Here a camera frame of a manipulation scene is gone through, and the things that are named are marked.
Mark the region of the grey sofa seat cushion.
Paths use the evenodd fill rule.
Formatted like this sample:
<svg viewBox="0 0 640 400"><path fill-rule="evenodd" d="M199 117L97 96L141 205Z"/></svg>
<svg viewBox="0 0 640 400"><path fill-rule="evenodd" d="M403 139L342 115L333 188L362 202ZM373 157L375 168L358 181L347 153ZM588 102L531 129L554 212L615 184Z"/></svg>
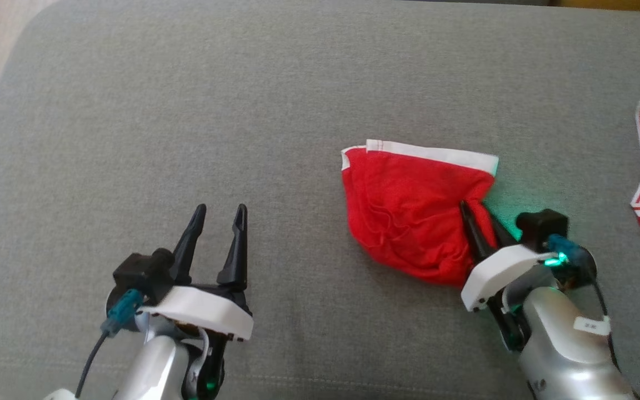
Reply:
<svg viewBox="0 0 640 400"><path fill-rule="evenodd" d="M213 283L249 214L252 338L219 400L532 400L488 312L373 263L341 150L499 157L506 223L569 216L640 394L640 13L380 0L67 0L0 79L0 398L74 389L130 253L208 207Z"/></svg>

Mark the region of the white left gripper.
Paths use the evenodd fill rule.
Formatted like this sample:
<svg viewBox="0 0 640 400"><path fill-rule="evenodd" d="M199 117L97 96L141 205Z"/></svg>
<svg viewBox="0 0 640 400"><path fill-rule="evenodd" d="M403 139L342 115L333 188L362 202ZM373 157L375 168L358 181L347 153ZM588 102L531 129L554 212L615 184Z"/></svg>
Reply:
<svg viewBox="0 0 640 400"><path fill-rule="evenodd" d="M236 339L249 340L254 322L252 316L231 299L207 293L198 288L183 286L191 284L189 274L197 241L203 231L207 207L201 203L196 207L186 229L173 251L174 264L170 274L176 286L155 306L144 306L142 312L158 314L171 321L210 329ZM233 242L217 283L222 288L247 288L247 207L240 203L234 216Z"/></svg>

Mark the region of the red white mesh shorts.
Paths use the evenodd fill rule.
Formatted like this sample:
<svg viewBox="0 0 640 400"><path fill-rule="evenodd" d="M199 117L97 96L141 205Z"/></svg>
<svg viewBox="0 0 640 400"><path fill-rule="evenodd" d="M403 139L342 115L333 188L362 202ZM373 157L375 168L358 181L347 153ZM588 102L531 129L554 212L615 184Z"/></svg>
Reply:
<svg viewBox="0 0 640 400"><path fill-rule="evenodd" d="M460 203L497 246L483 200L499 159L369 139L341 152L349 230L374 261L431 284L462 288L473 266Z"/></svg>

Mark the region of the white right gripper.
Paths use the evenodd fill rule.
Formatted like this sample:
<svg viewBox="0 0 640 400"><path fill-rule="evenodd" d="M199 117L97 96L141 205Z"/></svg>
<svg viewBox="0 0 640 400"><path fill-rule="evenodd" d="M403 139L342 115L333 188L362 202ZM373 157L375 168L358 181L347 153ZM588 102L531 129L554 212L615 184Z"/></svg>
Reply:
<svg viewBox="0 0 640 400"><path fill-rule="evenodd" d="M485 309L488 299L498 291L517 281L541 261L558 255L551 251L536 252L519 244L496 216L491 216L491 225L500 249L493 253L493 246L483 234L469 203L461 201L459 209L473 263L477 263L461 291L462 302L469 312Z"/></svg>

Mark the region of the yellow pillow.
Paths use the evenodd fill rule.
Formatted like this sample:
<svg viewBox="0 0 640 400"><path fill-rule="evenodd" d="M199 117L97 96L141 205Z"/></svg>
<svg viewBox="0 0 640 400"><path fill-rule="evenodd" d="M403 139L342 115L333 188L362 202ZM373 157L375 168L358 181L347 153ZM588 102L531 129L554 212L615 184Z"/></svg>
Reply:
<svg viewBox="0 0 640 400"><path fill-rule="evenodd" d="M640 0L551 0L558 7L640 11Z"/></svg>

